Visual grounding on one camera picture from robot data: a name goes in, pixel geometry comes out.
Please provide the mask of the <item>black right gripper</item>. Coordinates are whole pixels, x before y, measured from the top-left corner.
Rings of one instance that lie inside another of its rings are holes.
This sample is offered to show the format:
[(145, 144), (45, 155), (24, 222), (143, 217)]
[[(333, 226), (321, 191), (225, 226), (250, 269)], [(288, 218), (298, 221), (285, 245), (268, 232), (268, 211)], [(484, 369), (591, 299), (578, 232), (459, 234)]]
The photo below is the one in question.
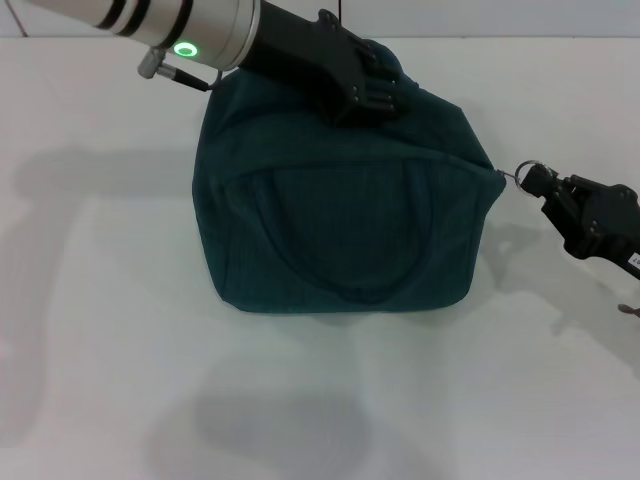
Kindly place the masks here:
[(520, 188), (544, 198), (541, 211), (564, 239), (567, 253), (579, 260), (607, 260), (640, 278), (640, 204), (630, 187), (577, 175), (561, 178), (532, 167)]

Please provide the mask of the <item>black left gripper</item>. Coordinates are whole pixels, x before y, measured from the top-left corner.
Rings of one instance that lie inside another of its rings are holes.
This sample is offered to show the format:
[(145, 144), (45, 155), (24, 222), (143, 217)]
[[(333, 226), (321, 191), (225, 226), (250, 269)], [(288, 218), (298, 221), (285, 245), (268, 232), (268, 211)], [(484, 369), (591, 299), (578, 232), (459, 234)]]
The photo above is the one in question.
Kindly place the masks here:
[[(257, 32), (240, 68), (308, 95), (335, 125), (378, 124), (401, 113), (397, 58), (327, 10), (311, 22), (260, 0)], [(383, 83), (366, 86), (371, 82)]]

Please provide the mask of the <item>metal key ring zipper pull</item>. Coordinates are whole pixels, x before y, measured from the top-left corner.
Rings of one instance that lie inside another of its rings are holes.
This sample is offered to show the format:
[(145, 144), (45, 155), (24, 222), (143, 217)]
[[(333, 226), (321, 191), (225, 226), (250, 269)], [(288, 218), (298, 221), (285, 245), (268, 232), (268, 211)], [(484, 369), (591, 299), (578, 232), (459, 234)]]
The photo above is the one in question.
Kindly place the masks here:
[(526, 160), (520, 163), (516, 167), (514, 173), (510, 173), (501, 169), (498, 169), (497, 173), (501, 175), (503, 178), (511, 179), (516, 185), (516, 188), (521, 193), (528, 195), (530, 197), (533, 197), (533, 194), (524, 188), (524, 179), (530, 173), (530, 171), (534, 168), (544, 171), (545, 175), (551, 179), (554, 179), (558, 175), (558, 173), (555, 170), (551, 169), (548, 165), (546, 165), (545, 163), (539, 160)]

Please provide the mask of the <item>dark teal insulated lunch bag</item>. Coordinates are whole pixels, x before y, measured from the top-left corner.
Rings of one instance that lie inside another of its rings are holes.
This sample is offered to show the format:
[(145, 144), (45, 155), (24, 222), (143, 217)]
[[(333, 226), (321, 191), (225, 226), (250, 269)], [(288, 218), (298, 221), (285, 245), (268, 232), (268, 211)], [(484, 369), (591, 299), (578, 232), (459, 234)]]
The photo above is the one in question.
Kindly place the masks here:
[(333, 127), (238, 70), (213, 92), (192, 197), (219, 296), (246, 312), (440, 309), (470, 289), (505, 181), (463, 111), (401, 75), (409, 110)]

